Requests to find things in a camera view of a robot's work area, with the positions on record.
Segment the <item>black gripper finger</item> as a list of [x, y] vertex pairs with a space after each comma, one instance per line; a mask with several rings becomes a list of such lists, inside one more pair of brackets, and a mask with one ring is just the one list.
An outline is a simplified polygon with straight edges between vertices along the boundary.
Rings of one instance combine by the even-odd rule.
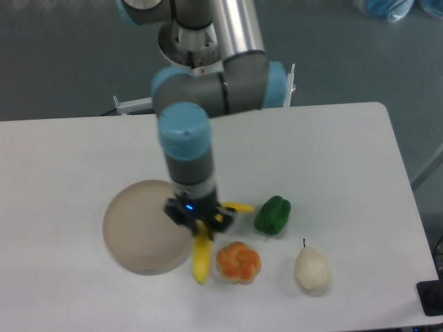
[[168, 198], [163, 206], [163, 211], [175, 224], [189, 229], [193, 236], [197, 234], [196, 219], [176, 199]]
[[204, 217], [204, 224], [208, 229], [208, 236], [214, 240], [217, 233], [224, 233], [233, 223], [236, 209], [225, 205], [218, 205], [213, 212]]

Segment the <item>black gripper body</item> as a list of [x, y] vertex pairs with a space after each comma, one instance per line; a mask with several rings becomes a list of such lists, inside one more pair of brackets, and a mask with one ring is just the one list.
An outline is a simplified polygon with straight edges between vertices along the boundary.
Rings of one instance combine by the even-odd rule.
[[187, 192], [180, 194], [175, 193], [174, 199], [176, 199], [183, 208], [186, 208], [197, 220], [204, 222], [204, 217], [208, 216], [215, 208], [220, 205], [217, 193], [209, 192], [201, 197], [195, 198]]

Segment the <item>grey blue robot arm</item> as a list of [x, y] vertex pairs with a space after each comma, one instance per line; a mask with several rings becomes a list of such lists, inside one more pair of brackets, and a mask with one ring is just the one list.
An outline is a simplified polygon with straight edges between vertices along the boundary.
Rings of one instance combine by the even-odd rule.
[[152, 80], [158, 137], [174, 196], [164, 212], [199, 234], [224, 232], [236, 209], [217, 198], [210, 119], [251, 110], [282, 107], [291, 93], [291, 78], [280, 62], [267, 58], [252, 1], [119, 1], [121, 15], [137, 26], [164, 22], [186, 33], [212, 30], [210, 49], [222, 69], [199, 75], [198, 48], [180, 39], [187, 58]]

